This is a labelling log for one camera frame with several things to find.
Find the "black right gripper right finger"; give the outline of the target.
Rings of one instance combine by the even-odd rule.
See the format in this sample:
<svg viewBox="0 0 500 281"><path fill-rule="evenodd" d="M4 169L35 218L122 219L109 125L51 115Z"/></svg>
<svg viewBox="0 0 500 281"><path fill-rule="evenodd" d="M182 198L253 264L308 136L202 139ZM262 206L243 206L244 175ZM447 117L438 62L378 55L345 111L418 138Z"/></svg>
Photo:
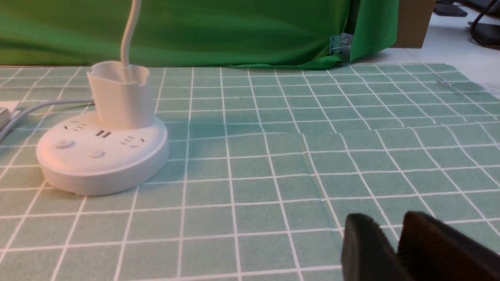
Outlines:
<svg viewBox="0 0 500 281"><path fill-rule="evenodd" d="M424 212L405 214L397 256L417 281L498 281L497 253Z"/></svg>

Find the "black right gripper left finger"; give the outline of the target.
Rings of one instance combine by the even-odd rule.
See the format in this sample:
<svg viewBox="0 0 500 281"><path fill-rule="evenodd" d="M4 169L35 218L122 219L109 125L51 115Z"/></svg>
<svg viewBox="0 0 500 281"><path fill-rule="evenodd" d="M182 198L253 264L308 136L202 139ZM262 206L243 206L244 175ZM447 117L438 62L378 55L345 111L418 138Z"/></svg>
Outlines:
<svg viewBox="0 0 500 281"><path fill-rule="evenodd" d="M413 281L380 226L369 216L346 217L341 265L345 281Z"/></svg>

